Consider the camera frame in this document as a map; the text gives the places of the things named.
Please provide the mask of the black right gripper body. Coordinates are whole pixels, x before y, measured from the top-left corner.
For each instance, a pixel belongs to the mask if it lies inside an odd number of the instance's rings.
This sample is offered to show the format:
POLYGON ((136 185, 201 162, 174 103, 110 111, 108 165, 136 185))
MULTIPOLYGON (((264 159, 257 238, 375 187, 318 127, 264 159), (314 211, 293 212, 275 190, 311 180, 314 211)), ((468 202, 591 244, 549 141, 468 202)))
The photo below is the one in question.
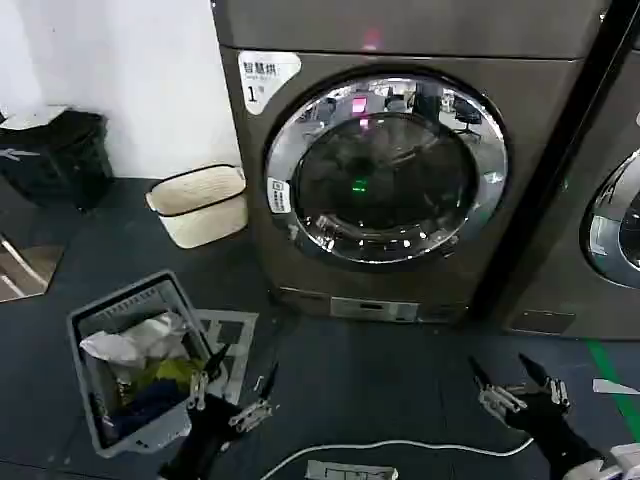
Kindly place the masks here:
POLYGON ((604 456, 573 431, 565 419, 566 409, 545 393, 520 397, 527 407, 517 412, 507 410, 505 423, 529 434, 543 456, 551 473, 568 473, 591 461, 603 461, 604 456))

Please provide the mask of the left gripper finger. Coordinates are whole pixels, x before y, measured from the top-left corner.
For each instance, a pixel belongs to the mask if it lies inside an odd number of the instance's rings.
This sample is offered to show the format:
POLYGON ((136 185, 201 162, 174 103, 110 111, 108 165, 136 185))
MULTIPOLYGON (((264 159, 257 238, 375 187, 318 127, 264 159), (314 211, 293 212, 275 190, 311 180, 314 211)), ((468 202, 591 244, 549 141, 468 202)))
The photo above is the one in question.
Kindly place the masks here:
POLYGON ((209 385, 222 376, 223 361, 230 347, 230 344, 224 344, 219 351, 210 355, 200 370, 192 373, 186 403, 188 410, 203 411, 205 409, 209 385))
POLYGON ((275 385, 279 365, 275 363, 266 377, 258 399, 245 407, 240 413, 232 416, 228 422, 234 431, 252 431, 260 423, 273 414, 274 407, 270 402, 271 393, 275 385))

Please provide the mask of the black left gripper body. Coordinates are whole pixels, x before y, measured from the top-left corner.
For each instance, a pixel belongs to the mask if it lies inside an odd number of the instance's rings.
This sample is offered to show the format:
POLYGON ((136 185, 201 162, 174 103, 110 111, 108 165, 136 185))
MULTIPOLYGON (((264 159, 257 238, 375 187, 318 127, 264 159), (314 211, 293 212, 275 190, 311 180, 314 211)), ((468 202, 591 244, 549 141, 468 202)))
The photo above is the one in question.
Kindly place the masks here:
POLYGON ((207 479, 222 446, 239 437, 229 421, 241 408, 209 393, 204 400, 203 410, 187 410, 191 430, 176 455, 161 465, 159 479, 207 479))

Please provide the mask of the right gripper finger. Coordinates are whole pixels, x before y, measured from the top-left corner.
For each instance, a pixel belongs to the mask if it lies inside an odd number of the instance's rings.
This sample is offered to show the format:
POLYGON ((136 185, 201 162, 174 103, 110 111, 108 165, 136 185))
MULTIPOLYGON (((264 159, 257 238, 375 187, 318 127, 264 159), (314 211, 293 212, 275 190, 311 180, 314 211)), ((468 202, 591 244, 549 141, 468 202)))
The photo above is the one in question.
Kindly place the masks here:
POLYGON ((560 409, 569 409, 571 402, 568 396, 566 384, 563 380, 551 377, 543 365, 520 353, 520 362, 532 383, 525 384, 522 393, 525 395, 547 395, 551 402, 560 409))
POLYGON ((478 361, 470 356, 468 362, 474 383, 478 387, 478 400, 492 416, 506 416, 508 413, 520 413, 527 404, 507 391, 504 387, 494 385, 489 375, 478 361))

